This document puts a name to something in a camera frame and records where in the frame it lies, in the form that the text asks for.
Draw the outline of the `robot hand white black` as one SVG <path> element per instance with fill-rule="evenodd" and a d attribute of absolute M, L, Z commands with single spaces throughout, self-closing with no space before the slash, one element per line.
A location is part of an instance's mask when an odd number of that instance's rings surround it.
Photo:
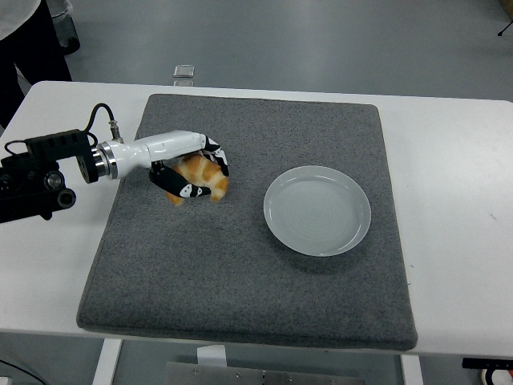
<path fill-rule="evenodd" d="M 111 179 L 146 168 L 150 181 L 163 189 L 174 205 L 190 197 L 219 201 L 228 190 L 228 161 L 222 147 L 197 132 L 173 131 L 144 137 L 130 144 L 118 140 L 98 146 Z"/>

